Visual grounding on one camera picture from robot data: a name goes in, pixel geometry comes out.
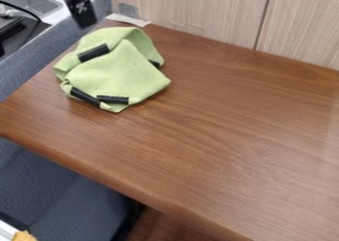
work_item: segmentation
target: wood grain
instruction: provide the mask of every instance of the wood grain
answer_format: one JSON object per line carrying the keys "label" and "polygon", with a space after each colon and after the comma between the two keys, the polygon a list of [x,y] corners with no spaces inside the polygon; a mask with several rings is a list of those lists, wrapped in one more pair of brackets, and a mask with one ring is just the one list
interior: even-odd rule
{"label": "wood grain", "polygon": [[145,31],[167,90],[113,114],[65,97],[50,64],[1,104],[0,135],[211,236],[339,240],[339,73]]}
{"label": "wood grain", "polygon": [[339,69],[338,0],[271,0],[258,50]]}
{"label": "wood grain", "polygon": [[154,24],[252,49],[268,0],[114,0]]}
{"label": "wood grain", "polygon": [[143,213],[127,241],[217,241],[151,208]]}

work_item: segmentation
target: microfiber cloth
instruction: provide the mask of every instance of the microfiber cloth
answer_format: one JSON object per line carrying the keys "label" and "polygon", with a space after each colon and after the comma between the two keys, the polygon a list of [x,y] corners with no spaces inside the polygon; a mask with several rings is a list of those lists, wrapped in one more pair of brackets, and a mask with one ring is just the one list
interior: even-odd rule
{"label": "microfiber cloth", "polygon": [[[108,53],[81,62],[78,55],[105,44]],[[120,112],[139,103],[170,84],[151,62],[164,59],[150,38],[139,28],[115,27],[97,30],[83,37],[75,52],[65,55],[53,71],[70,97],[73,87],[89,94],[128,97],[128,104],[100,102],[101,109]]]}

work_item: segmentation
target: desk surface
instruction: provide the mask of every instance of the desk surface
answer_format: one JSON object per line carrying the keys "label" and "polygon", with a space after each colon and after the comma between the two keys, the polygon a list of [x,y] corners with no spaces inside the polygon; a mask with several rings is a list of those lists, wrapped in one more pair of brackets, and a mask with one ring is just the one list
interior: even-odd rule
{"label": "desk surface", "polygon": [[1,104],[1,135],[226,240],[339,240],[339,73],[145,31],[167,90],[113,114],[50,64]]}

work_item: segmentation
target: gray chair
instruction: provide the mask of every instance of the gray chair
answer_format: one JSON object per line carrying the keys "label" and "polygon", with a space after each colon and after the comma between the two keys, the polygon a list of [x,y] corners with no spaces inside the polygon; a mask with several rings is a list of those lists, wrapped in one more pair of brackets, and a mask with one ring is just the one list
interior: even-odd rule
{"label": "gray chair", "polygon": [[[111,3],[96,0],[94,7],[102,19]],[[89,30],[67,18],[2,60],[0,100]],[[40,241],[109,241],[128,215],[129,200],[1,138],[0,211],[28,225]]]}

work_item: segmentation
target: wooden cabinet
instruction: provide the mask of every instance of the wooden cabinet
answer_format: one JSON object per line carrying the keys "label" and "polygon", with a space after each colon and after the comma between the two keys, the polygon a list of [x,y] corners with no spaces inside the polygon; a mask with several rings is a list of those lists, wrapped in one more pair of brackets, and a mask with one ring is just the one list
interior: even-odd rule
{"label": "wooden cabinet", "polygon": [[339,0],[270,0],[257,50],[339,69]]}
{"label": "wooden cabinet", "polygon": [[268,0],[115,0],[167,28],[252,49]]}
{"label": "wooden cabinet", "polygon": [[339,69],[338,0],[115,0],[167,28]]}

